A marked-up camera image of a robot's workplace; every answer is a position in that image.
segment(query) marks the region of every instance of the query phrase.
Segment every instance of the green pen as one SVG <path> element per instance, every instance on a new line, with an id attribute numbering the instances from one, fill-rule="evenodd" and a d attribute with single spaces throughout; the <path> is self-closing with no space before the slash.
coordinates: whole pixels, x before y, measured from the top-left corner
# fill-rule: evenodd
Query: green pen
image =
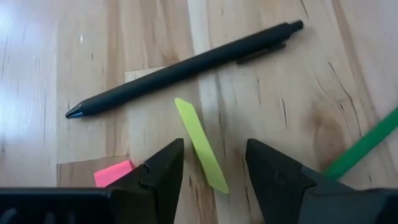
<path id="1" fill-rule="evenodd" d="M 398 108 L 394 109 L 384 119 L 377 123 L 353 146 L 345 151 L 331 164 L 323 174 L 338 179 L 361 160 L 371 149 L 376 147 L 398 126 Z"/>

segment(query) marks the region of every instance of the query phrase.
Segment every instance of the sticky note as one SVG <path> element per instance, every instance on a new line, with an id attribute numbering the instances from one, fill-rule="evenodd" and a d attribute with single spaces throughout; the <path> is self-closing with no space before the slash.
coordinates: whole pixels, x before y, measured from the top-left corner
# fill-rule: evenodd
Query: sticky note
<path id="1" fill-rule="evenodd" d="M 136 167 L 131 161 L 124 161 L 94 173 L 95 185 L 106 187 L 130 173 Z"/>
<path id="2" fill-rule="evenodd" d="M 228 194 L 228 185 L 221 167 L 218 165 L 216 157 L 211 150 L 210 143 L 206 138 L 195 108 L 192 104 L 180 98 L 175 99 L 175 105 L 180 112 L 180 116 L 192 140 L 193 147 L 198 154 L 209 185 L 224 194 Z"/>

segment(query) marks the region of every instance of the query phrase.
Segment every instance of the pen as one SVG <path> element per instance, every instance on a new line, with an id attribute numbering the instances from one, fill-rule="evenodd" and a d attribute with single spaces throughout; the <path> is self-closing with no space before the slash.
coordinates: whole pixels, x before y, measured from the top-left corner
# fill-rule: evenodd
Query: pen
<path id="1" fill-rule="evenodd" d="M 80 102 L 68 111 L 65 116 L 66 118 L 94 116 L 224 63 L 237 60 L 239 64 L 242 64 L 253 58 L 283 48 L 285 46 L 284 41 L 289 39 L 294 32 L 301 29 L 303 29 L 302 21 L 285 22 L 235 40 L 117 86 L 99 95 L 92 96 Z"/>

